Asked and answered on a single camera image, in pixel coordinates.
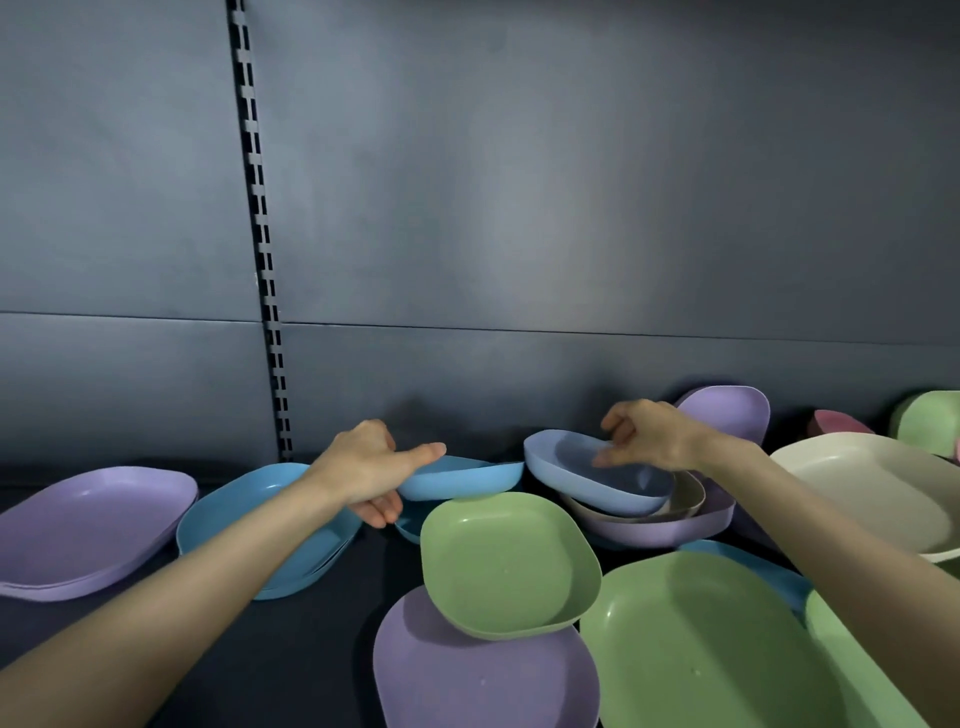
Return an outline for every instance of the dark gray shelf back panel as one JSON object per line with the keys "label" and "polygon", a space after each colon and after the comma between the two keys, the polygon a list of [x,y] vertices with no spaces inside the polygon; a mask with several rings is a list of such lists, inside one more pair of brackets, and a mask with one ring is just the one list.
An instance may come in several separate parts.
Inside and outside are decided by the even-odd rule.
{"label": "dark gray shelf back panel", "polygon": [[707,383],[758,387],[778,423],[816,407],[871,422],[914,390],[960,388],[960,347],[311,325],[283,339],[299,457],[373,417],[401,447],[492,457],[546,427],[596,432],[615,401]]}
{"label": "dark gray shelf back panel", "polygon": [[259,321],[223,0],[5,3],[0,310]]}
{"label": "dark gray shelf back panel", "polygon": [[960,344],[960,5],[866,5],[247,0],[281,316]]}
{"label": "dark gray shelf back panel", "polygon": [[0,314],[0,465],[276,462],[255,323]]}

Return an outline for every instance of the purple plate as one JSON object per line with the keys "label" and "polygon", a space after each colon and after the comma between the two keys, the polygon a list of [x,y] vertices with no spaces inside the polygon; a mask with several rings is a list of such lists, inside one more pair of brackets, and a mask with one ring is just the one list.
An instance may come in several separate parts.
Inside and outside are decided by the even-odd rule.
{"label": "purple plate", "polygon": [[[84,594],[102,589],[156,553],[196,497],[192,477],[153,468],[105,468],[55,483],[0,514],[0,585],[28,591],[83,581]],[[91,580],[99,586],[88,589]]]}
{"label": "purple plate", "polygon": [[596,665],[573,627],[475,640],[424,587],[383,618],[373,675],[389,728],[594,728],[600,716]]}
{"label": "purple plate", "polygon": [[760,390],[718,384],[687,392],[677,409],[728,435],[760,445],[770,424],[770,402]]}
{"label": "purple plate", "polygon": [[697,515],[680,521],[622,523],[579,517],[578,521],[589,532],[622,546],[675,548],[716,536],[730,525],[736,501],[712,480],[704,480],[704,490],[707,499]]}

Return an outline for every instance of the green bowl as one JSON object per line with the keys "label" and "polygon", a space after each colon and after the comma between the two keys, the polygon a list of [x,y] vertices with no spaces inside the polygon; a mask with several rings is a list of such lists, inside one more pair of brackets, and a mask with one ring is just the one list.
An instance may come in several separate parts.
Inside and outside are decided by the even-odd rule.
{"label": "green bowl", "polygon": [[600,564],[576,522],[527,493],[438,506],[423,523],[420,559],[437,609],[480,640],[563,629],[600,592]]}
{"label": "green bowl", "polygon": [[680,551],[609,572],[580,635],[605,728],[847,728],[823,655],[731,559]]}

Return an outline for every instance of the blue plate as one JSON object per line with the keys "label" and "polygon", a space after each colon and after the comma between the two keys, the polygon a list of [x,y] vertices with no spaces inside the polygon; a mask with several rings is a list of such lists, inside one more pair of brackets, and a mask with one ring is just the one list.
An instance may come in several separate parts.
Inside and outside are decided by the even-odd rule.
{"label": "blue plate", "polygon": [[717,541],[704,539],[703,541],[692,541],[689,544],[681,546],[679,551],[701,551],[703,553],[712,553],[717,556],[725,556],[733,559],[737,564],[745,566],[755,573],[773,590],[780,595],[780,598],[786,602],[790,610],[800,618],[804,619],[804,609],[806,598],[813,591],[813,584],[805,576],[801,576],[795,571],[779,567],[766,559],[754,556],[752,553],[737,548],[736,546],[727,546]]}
{"label": "blue plate", "polygon": [[[523,487],[517,483],[511,488],[512,491],[522,491]],[[420,545],[420,529],[423,528],[423,522],[430,515],[430,511],[443,503],[442,500],[407,500],[403,499],[403,512],[396,519],[394,525],[400,535],[411,544]]]}
{"label": "blue plate", "polygon": [[523,442],[527,467],[548,488],[614,516],[647,516],[673,493],[673,474],[649,465],[594,468],[609,444],[577,432],[546,429]]}
{"label": "blue plate", "polygon": [[522,475],[523,463],[494,465],[483,460],[444,455],[404,480],[398,490],[407,500],[491,496],[509,491]]}
{"label": "blue plate", "polygon": [[[180,554],[188,553],[209,541],[261,503],[279,493],[307,469],[299,463],[277,463],[238,477],[191,506],[177,526]],[[360,518],[347,508],[315,531],[270,577],[265,590],[314,575],[337,549],[360,529]]]}
{"label": "blue plate", "polygon": [[253,598],[253,601],[270,601],[271,599],[282,599],[285,596],[294,595],[297,592],[302,592],[304,589],[309,587],[312,584],[315,584],[321,576],[330,571],[330,568],[337,563],[337,559],[340,558],[340,555],[347,550],[347,546],[350,545],[353,539],[350,538],[345,544],[340,546],[333,554],[324,561],[316,570],[311,571],[306,576],[302,576],[299,579],[294,579],[293,581],[288,581],[285,584],[281,584],[278,587],[272,587],[271,589],[261,589],[260,592]]}

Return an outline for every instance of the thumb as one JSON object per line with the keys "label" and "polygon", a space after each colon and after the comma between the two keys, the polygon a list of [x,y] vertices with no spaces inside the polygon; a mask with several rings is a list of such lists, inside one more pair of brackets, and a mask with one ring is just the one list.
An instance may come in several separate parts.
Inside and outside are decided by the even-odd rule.
{"label": "thumb", "polygon": [[630,465],[636,462],[636,455],[630,448],[606,448],[600,450],[593,458],[594,468],[614,468],[618,465]]}
{"label": "thumb", "polygon": [[417,468],[437,462],[445,454],[446,445],[444,443],[427,443],[408,449],[406,452],[398,452],[396,455],[398,458],[403,458],[412,473]]}

